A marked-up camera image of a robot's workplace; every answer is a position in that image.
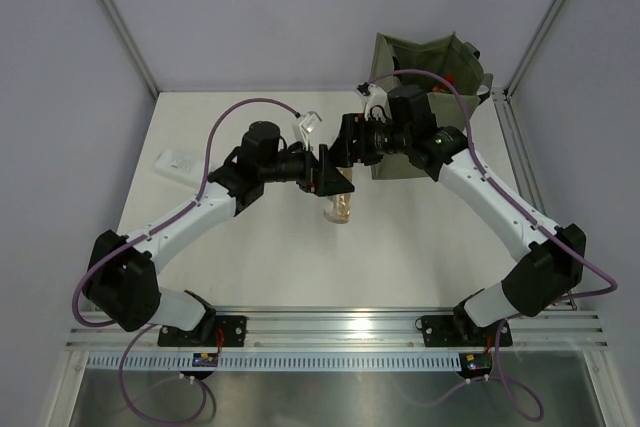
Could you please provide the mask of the green Fairy dish soap bottle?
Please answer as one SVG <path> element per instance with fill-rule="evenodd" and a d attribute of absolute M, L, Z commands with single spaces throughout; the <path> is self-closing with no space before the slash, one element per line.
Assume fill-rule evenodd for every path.
<path fill-rule="evenodd" d="M 433 88 L 431 89 L 432 92 L 435 93 L 444 93 L 444 94 L 450 94 L 451 93 L 451 87 L 455 88 L 454 86 L 454 77 L 452 75 L 446 75 L 444 77 L 445 82 L 437 82 Z"/>

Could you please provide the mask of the white bottle black cap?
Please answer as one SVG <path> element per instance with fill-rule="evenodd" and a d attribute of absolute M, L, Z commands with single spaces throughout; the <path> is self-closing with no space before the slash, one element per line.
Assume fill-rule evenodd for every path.
<path fill-rule="evenodd" d="M 203 158 L 174 149 L 163 150 L 153 162 L 153 171 L 166 179 L 198 188 L 203 173 Z"/>

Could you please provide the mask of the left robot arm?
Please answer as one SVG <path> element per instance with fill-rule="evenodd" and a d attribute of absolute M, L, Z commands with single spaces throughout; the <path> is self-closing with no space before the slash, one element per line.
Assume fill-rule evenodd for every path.
<path fill-rule="evenodd" d="M 274 123 L 251 124 L 240 145 L 206 175 L 193 199 L 144 229 L 101 234 L 81 293 L 127 332 L 161 325 L 188 345 L 208 343 L 216 330 L 215 308 L 193 292 L 160 287 L 161 269 L 204 233 L 246 210 L 268 183 L 293 182 L 317 197 L 355 190 L 331 163 L 326 145 L 317 153 L 301 142 L 282 149 L 280 138 Z"/>

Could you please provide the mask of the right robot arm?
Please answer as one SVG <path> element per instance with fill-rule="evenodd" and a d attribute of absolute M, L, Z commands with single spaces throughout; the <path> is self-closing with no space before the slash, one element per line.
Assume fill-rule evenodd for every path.
<path fill-rule="evenodd" d="M 342 116 L 329 149 L 332 162 L 350 168 L 406 156 L 412 166 L 463 200 L 515 262 L 503 280 L 454 308 L 457 339 L 474 344 L 503 319 L 534 317 L 581 282 L 584 232 L 574 224 L 559 226 L 514 193 L 472 150 L 466 132 L 438 124 L 424 90 L 408 85 L 385 92 L 364 83 L 358 93 L 363 110 Z"/>

